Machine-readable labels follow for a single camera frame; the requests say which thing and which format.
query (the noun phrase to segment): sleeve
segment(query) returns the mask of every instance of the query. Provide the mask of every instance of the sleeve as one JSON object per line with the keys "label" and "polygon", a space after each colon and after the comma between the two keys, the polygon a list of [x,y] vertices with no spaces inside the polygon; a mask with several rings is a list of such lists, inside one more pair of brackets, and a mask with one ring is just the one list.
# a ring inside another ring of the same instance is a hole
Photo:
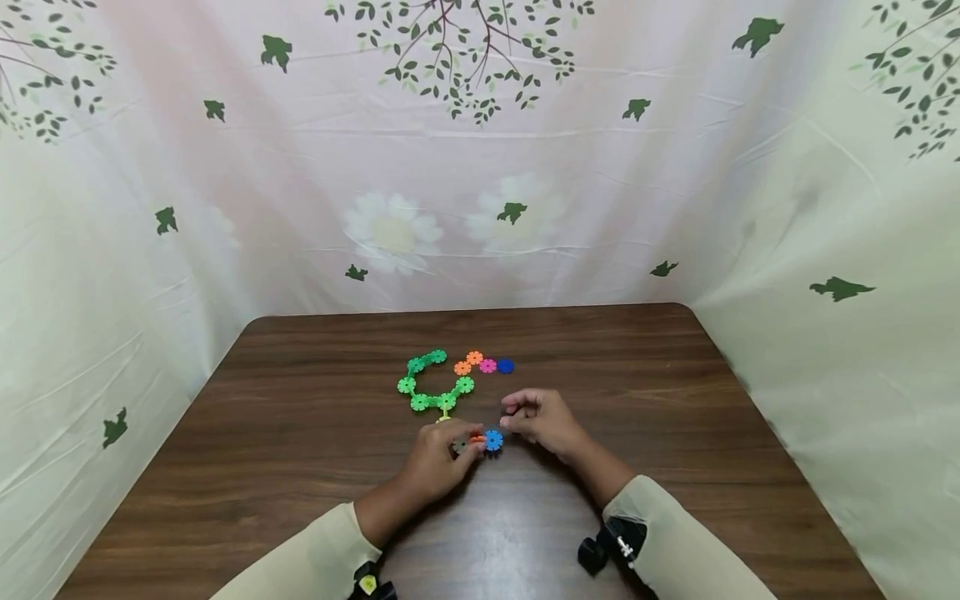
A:
{"label": "sleeve", "polygon": [[353,573],[380,559],[360,532],[353,504],[313,521],[218,591],[212,600],[347,600]]}
{"label": "sleeve", "polygon": [[660,600],[776,600],[733,552],[653,479],[638,476],[604,509],[647,526],[634,571]]}

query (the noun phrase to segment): white curtain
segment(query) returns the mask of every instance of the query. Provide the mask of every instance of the white curtain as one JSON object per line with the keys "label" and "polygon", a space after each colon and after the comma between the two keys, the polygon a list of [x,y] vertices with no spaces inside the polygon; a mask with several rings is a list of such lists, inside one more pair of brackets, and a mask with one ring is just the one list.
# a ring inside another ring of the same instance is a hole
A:
{"label": "white curtain", "polygon": [[888,597],[960,587],[951,0],[9,2],[10,598],[56,593],[251,319],[648,301]]}

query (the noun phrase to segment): wooden table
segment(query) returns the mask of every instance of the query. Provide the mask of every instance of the wooden table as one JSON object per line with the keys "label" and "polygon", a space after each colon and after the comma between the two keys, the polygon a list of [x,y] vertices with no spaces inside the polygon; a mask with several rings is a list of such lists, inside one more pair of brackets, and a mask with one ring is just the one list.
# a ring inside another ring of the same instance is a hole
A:
{"label": "wooden table", "polygon": [[[882,599],[693,314],[676,304],[276,317],[254,321],[58,598],[205,600],[336,504],[386,480],[422,424],[396,391],[406,361],[438,393],[471,349],[455,415],[496,423],[522,387],[560,390],[585,427],[660,482],[780,598]],[[401,600],[620,600],[641,594],[576,563],[598,520],[567,472],[508,439],[388,548]]]}

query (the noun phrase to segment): hand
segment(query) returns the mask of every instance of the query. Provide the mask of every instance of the hand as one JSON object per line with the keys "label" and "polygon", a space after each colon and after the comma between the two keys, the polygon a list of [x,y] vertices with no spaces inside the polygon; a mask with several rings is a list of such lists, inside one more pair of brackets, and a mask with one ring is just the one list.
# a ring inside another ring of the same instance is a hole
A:
{"label": "hand", "polygon": [[462,435],[483,435],[483,426],[459,419],[426,425],[403,470],[353,503],[360,532],[371,544],[382,548],[403,523],[464,480],[470,465],[483,456],[487,443],[468,444],[454,459],[450,445]]}
{"label": "hand", "polygon": [[636,476],[590,437],[555,390],[520,390],[500,402],[507,413],[500,424],[556,454],[580,476],[601,509]]}
{"label": "hand", "polygon": [[470,465],[483,456],[486,441],[468,444],[460,456],[452,458],[450,445],[461,436],[483,436],[483,425],[449,419],[420,429],[407,464],[397,479],[424,505],[457,487],[467,476]]}
{"label": "hand", "polygon": [[500,424],[528,442],[542,445],[569,463],[571,453],[589,434],[580,426],[556,390],[528,388],[513,392],[500,403],[507,417]]}

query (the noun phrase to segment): daisy print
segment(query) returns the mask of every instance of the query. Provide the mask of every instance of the daisy print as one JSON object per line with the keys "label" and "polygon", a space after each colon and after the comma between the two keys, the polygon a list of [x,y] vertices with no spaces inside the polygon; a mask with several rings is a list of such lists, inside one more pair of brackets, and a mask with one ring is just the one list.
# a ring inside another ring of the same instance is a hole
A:
{"label": "daisy print", "polygon": [[399,194],[387,198],[371,192],[358,197],[344,222],[344,233],[357,245],[357,254],[382,273],[425,271],[423,257],[440,253],[435,243],[444,232],[436,217]]}
{"label": "daisy print", "polygon": [[528,173],[504,178],[499,191],[481,194],[478,204],[467,216],[470,238],[487,253],[513,253],[548,246],[567,200],[550,180]]}

